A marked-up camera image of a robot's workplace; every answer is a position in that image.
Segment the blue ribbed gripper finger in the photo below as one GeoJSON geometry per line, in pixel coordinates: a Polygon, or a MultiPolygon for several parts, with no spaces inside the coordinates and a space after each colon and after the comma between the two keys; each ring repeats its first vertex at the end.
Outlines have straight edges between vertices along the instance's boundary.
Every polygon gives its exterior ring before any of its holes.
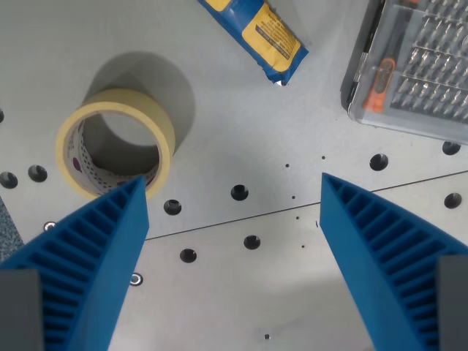
{"type": "Polygon", "coordinates": [[[467,245],[323,173],[320,227],[376,350],[440,350],[436,267],[467,245]]]}
{"type": "Polygon", "coordinates": [[[79,208],[6,259],[39,274],[46,350],[107,350],[149,229],[137,177],[79,208]]]}

